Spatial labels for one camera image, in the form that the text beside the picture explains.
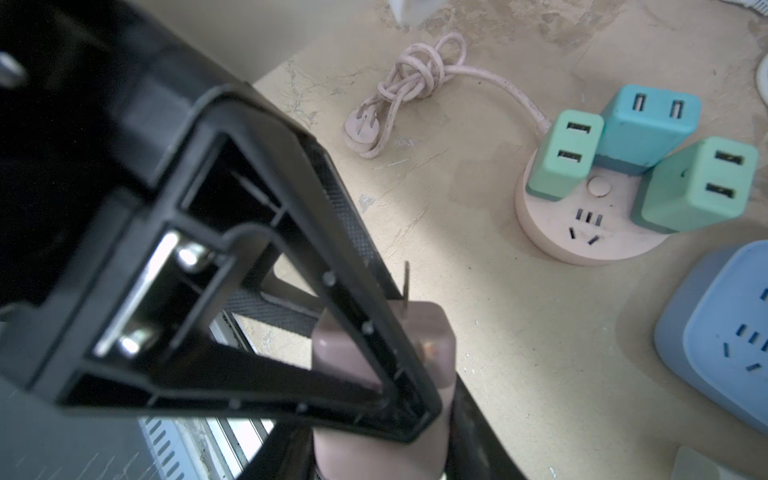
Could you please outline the white square adapter cube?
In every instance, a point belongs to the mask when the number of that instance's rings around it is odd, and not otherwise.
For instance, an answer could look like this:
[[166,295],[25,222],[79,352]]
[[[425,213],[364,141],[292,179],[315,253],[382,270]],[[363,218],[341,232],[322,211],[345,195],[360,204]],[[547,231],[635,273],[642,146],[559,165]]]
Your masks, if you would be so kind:
[[750,480],[750,477],[712,460],[690,447],[681,446],[677,451],[670,479]]

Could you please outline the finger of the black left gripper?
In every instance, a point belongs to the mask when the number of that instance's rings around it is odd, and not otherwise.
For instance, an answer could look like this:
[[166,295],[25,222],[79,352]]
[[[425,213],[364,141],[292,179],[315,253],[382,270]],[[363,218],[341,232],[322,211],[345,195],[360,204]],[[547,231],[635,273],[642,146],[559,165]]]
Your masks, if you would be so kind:
[[[35,393],[72,410],[231,415],[409,442],[442,412],[325,150],[251,89],[35,98]],[[223,312],[323,313],[371,381],[216,342]]]
[[[310,163],[348,238],[388,300],[402,294],[357,212],[331,157],[324,149],[309,153]],[[301,336],[309,336],[324,310],[312,293],[279,279],[274,271],[281,252],[266,246],[224,310]]]

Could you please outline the teal plug adapter cube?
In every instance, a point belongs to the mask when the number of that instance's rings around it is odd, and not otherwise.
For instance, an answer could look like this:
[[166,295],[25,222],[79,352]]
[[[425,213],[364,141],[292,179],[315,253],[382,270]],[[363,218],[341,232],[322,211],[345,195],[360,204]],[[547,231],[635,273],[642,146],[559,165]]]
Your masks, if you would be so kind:
[[692,135],[702,102],[682,92],[640,85],[621,87],[603,108],[604,128],[593,165],[639,176]]

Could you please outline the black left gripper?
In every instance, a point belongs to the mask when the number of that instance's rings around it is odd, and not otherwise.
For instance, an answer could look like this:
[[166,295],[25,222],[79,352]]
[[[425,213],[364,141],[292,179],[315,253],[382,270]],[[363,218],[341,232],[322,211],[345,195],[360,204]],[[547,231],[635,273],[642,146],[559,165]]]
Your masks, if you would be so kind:
[[195,384],[205,345],[97,355],[164,234],[165,180],[227,70],[123,1],[1,5],[1,370]]

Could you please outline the green plug adapter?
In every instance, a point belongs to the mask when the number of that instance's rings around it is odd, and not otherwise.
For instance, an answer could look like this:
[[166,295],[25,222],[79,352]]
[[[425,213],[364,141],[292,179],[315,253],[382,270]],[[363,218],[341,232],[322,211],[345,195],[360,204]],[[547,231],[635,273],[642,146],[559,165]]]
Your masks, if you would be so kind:
[[598,114],[562,111],[539,146],[526,191],[549,201],[569,196],[590,173],[603,129]]

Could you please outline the green plug adapter cube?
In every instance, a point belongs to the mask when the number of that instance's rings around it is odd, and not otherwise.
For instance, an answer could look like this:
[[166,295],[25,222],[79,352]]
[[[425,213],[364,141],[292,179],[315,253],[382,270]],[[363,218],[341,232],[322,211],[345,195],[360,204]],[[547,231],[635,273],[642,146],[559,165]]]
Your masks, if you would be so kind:
[[756,147],[711,136],[664,158],[640,182],[630,219],[663,234],[740,217],[759,163]]

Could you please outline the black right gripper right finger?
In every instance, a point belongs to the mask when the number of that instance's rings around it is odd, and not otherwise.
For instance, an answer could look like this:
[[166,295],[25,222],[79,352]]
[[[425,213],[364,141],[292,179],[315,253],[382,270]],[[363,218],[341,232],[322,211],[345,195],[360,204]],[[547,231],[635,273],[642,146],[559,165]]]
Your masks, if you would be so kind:
[[445,467],[452,480],[526,480],[460,376],[456,377]]

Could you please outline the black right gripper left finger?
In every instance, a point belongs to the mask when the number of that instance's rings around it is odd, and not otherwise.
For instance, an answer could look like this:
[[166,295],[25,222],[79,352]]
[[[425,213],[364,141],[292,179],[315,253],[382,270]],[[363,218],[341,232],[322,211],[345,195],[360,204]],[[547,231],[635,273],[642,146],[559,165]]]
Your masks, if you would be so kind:
[[310,480],[315,478],[313,431],[278,423],[238,480]]

